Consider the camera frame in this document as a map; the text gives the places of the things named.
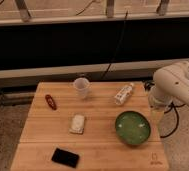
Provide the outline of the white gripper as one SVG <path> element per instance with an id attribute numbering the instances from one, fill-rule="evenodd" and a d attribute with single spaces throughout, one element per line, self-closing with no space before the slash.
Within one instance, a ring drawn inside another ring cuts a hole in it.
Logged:
<path id="1" fill-rule="evenodd" d="M 151 121 L 157 125 L 164 115 L 165 107 L 162 105 L 151 105 Z"/>

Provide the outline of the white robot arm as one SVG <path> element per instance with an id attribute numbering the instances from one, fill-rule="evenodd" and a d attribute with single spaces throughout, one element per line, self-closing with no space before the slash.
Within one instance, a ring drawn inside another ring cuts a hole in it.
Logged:
<path id="1" fill-rule="evenodd" d="M 189 62 L 182 61 L 156 70 L 154 85 L 148 92 L 151 121 L 158 124 L 164 111 L 174 99 L 189 107 Z"/>

